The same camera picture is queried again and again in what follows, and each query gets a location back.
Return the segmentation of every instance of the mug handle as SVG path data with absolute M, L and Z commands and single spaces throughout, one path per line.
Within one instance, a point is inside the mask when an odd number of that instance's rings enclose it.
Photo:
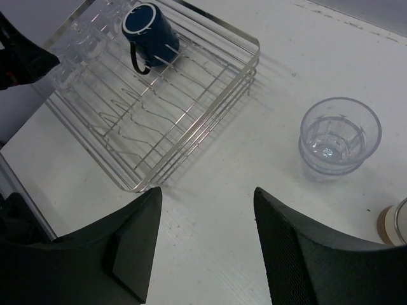
M 135 56 L 135 43 L 134 42 L 130 43 L 130 55 L 132 57 L 132 64 L 133 64 L 134 70 L 141 75 L 147 75 L 150 72 L 150 68 L 145 66 L 143 71 L 140 70 L 139 64 L 137 63 L 137 58 Z

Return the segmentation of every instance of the rack wire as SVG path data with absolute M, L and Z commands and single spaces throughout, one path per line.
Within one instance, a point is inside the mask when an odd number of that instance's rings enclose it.
M 179 37 L 172 62 L 160 59 L 163 67 L 141 76 L 119 37 L 98 61 L 81 64 L 81 81 L 46 101 L 114 183 L 131 192 L 174 174 L 249 93 L 260 53 L 256 38 L 187 2 L 152 2 Z

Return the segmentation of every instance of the gray floor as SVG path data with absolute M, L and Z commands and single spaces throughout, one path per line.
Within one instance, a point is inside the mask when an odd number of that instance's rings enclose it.
M 407 37 L 406 0 L 311 0 Z

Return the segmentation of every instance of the white table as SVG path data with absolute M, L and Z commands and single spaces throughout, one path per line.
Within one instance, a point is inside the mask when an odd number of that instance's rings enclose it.
M 262 57 L 246 106 L 170 189 L 149 305 L 270 304 L 252 194 L 256 186 L 339 231 L 380 241 L 380 211 L 407 196 L 407 39 L 304 0 L 195 5 L 256 36 Z M 301 173 L 302 116 L 328 97 L 368 104 L 377 152 L 330 185 Z M 44 105 L 1 151 L 58 235 L 126 205 Z

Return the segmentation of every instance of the clear plastic cup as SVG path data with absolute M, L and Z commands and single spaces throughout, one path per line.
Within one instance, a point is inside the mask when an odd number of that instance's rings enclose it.
M 368 106 L 352 98 L 333 97 L 304 115 L 298 146 L 313 177 L 337 177 L 359 168 L 381 138 L 382 126 Z

